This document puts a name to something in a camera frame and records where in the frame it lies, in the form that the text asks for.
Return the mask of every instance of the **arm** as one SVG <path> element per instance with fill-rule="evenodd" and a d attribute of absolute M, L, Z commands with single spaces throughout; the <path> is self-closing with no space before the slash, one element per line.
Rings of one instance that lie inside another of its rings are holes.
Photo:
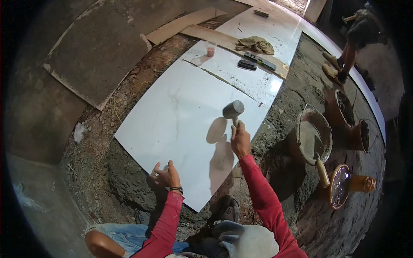
<path fill-rule="evenodd" d="M 156 164 L 153 170 L 154 173 L 149 175 L 149 178 L 160 187 L 181 187 L 179 175 L 173 166 L 173 161 L 168 162 L 168 171 L 160 170 L 160 165 L 160 162 Z M 142 248 L 136 254 L 131 256 L 132 258 L 164 258 L 173 253 L 172 247 L 175 242 L 183 200 L 184 197 L 178 190 L 172 190 L 168 193 L 164 209 L 151 232 L 151 237 L 143 243 Z"/>
<path fill-rule="evenodd" d="M 232 126 L 231 147 L 237 155 L 241 169 L 248 184 L 252 206 L 263 221 L 263 226 L 274 233 L 280 252 L 286 256 L 307 257 L 298 245 L 297 240 L 284 220 L 281 203 L 277 195 L 263 176 L 261 169 L 251 155 L 250 135 L 240 121 L 236 128 Z"/>

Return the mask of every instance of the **worker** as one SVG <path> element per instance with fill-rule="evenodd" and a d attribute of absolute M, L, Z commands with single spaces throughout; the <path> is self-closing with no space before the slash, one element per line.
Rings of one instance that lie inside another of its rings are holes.
<path fill-rule="evenodd" d="M 98 224 L 86 231 L 85 241 L 90 252 L 103 257 L 143 258 L 218 258 L 218 257 L 307 257 L 297 244 L 284 220 L 281 203 L 251 155 L 250 135 L 240 121 L 232 126 L 231 147 L 237 155 L 251 195 L 252 206 L 262 220 L 262 226 L 236 223 L 237 203 L 230 204 L 214 222 L 212 236 L 197 246 L 175 241 L 179 213 L 184 197 L 179 175 L 169 161 L 168 171 L 154 168 L 158 174 L 149 175 L 160 187 L 170 187 L 162 214 L 150 238 L 145 237 L 147 226 L 127 224 Z"/>
<path fill-rule="evenodd" d="M 324 73 L 331 81 L 337 83 L 341 87 L 343 87 L 350 69 L 356 62 L 356 54 L 359 50 L 368 44 L 375 43 L 382 43 L 390 47 L 384 26 L 377 18 L 377 12 L 373 10 L 369 2 L 364 6 L 365 9 L 356 12 L 357 18 L 347 32 L 347 43 L 341 56 L 336 58 L 327 52 L 323 52 L 323 56 L 335 68 L 333 69 L 327 64 L 324 64 Z"/>

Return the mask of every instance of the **bracelet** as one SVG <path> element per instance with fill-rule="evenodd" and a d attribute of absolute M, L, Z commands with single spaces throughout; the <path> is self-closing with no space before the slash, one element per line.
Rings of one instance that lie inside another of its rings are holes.
<path fill-rule="evenodd" d="M 170 187 L 169 190 L 170 190 L 170 191 L 172 191 L 172 190 L 178 190 L 178 191 L 180 191 L 181 194 L 183 195 L 182 187 Z"/>

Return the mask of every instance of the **red sleeve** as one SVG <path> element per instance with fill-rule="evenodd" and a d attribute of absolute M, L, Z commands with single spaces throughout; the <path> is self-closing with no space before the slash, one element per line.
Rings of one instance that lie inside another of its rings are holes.
<path fill-rule="evenodd" d="M 168 193 L 161 217 L 152 230 L 151 237 L 143 243 L 142 249 L 131 258 L 164 258 L 173 253 L 172 247 L 175 242 L 183 200 L 184 197 L 178 193 Z"/>
<path fill-rule="evenodd" d="M 262 219 L 262 226 L 274 233 L 280 247 L 278 257 L 307 257 L 295 240 L 284 220 L 281 203 L 277 195 L 263 176 L 252 155 L 240 160 L 241 169 L 248 184 L 252 206 Z"/>

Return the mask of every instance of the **hand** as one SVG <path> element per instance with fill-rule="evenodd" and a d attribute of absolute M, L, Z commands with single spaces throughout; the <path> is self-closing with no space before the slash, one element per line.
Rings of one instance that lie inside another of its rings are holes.
<path fill-rule="evenodd" d="M 179 175 L 173 166 L 173 161 L 168 162 L 168 171 L 160 170 L 161 162 L 156 163 L 154 172 L 158 175 L 149 175 L 149 177 L 160 187 L 181 187 Z"/>
<path fill-rule="evenodd" d="M 251 136 L 245 130 L 244 123 L 240 120 L 238 126 L 231 126 L 232 137 L 231 137 L 231 147 L 238 159 L 251 154 Z"/>

